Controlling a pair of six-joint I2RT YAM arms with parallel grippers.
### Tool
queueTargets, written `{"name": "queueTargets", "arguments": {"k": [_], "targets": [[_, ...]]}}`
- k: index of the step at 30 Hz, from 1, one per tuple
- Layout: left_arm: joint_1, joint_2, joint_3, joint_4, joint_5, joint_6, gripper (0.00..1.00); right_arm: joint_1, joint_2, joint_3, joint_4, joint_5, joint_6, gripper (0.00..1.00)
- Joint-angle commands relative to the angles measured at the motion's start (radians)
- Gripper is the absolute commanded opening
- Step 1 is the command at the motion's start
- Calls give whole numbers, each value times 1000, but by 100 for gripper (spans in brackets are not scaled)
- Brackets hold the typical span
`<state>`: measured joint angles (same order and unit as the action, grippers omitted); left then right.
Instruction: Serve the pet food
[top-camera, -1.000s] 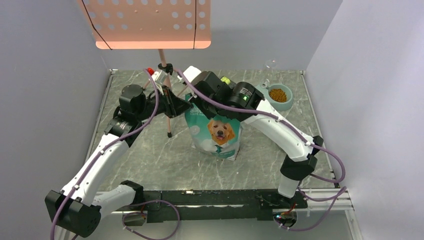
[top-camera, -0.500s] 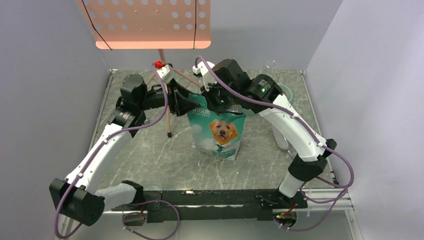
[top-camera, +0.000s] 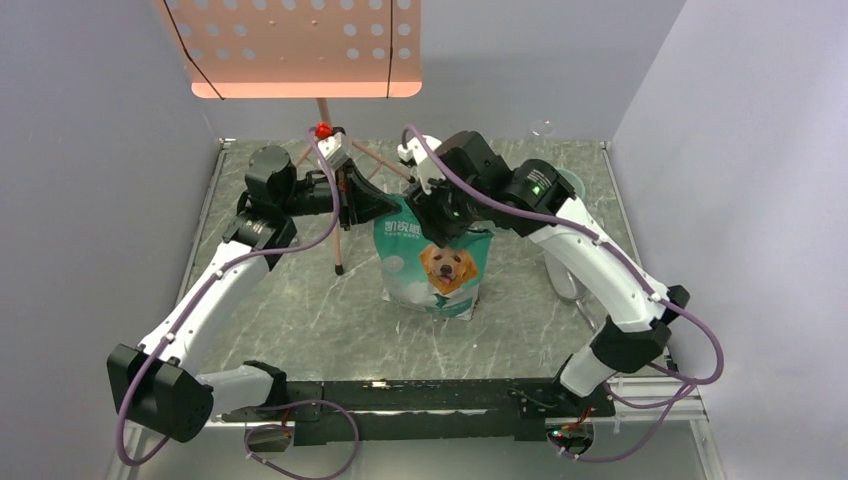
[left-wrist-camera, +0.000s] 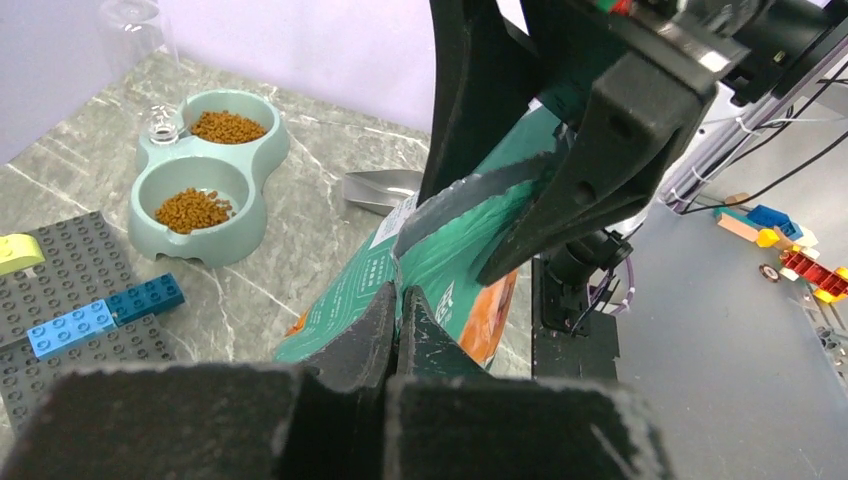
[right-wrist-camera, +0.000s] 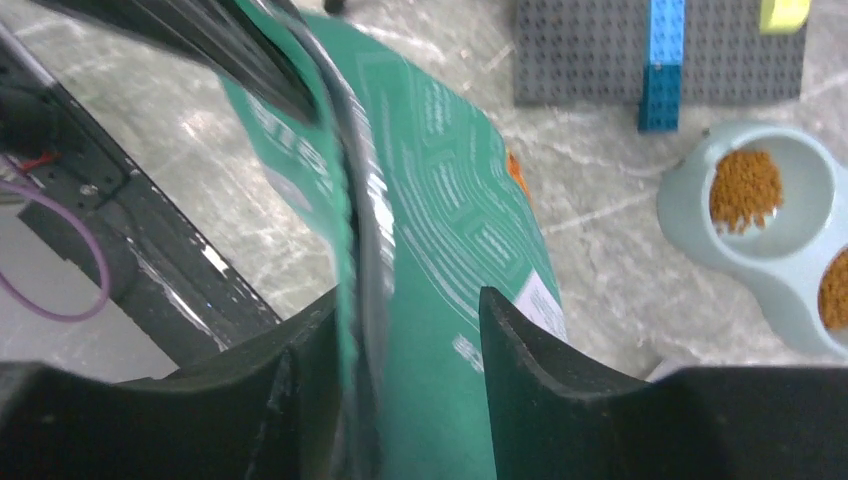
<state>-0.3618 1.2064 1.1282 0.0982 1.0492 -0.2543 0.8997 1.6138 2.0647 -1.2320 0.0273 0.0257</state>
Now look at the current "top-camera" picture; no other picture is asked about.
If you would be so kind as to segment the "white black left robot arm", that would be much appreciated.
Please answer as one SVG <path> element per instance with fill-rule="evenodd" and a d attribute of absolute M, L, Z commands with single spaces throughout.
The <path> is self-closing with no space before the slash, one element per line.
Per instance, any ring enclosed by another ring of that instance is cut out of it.
<path fill-rule="evenodd" d="M 217 331 L 295 245 L 295 220 L 328 214 L 332 226 L 365 224 L 397 213 L 398 201 L 371 184 L 346 154 L 325 153 L 322 167 L 300 177 L 278 145 L 252 153 L 236 214 L 213 259 L 174 311 L 137 345 L 117 345 L 107 373 L 119 422 L 133 421 L 185 443 L 218 415 L 250 408 L 279 417 L 290 400 L 287 375 L 260 361 L 202 374 Z"/>

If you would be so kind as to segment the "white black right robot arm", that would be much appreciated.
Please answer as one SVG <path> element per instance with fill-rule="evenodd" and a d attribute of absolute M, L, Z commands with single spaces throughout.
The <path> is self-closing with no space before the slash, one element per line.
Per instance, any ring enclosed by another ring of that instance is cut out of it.
<path fill-rule="evenodd" d="M 551 398 L 560 413 L 578 414 L 599 385 L 640 370 L 665 350 L 689 292 L 634 264 L 550 163 L 528 159 L 512 168 L 476 131 L 445 141 L 403 139 L 397 151 L 404 165 L 417 169 L 404 197 L 428 240 L 444 247 L 473 224 L 491 222 L 541 247 L 606 309 L 600 331 L 557 373 Z"/>

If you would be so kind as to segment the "green pet food bag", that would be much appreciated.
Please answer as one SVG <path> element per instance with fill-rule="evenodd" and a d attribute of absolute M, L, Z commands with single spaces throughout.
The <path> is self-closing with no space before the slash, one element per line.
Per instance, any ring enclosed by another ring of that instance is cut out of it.
<path fill-rule="evenodd" d="M 372 230 L 381 264 L 382 298 L 438 317 L 470 320 L 494 234 L 473 229 L 440 247 L 423 236 L 401 196 L 391 194 L 389 199 L 400 210 L 376 219 Z"/>

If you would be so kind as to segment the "metal food scoop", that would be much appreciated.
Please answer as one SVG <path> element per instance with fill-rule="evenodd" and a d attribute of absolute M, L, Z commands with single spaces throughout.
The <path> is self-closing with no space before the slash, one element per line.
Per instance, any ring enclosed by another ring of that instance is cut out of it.
<path fill-rule="evenodd" d="M 585 299 L 588 289 L 582 282 L 557 258 L 549 252 L 544 253 L 546 272 L 558 297 L 573 304 L 589 328 L 596 332 L 600 328 L 597 319 L 588 310 Z"/>

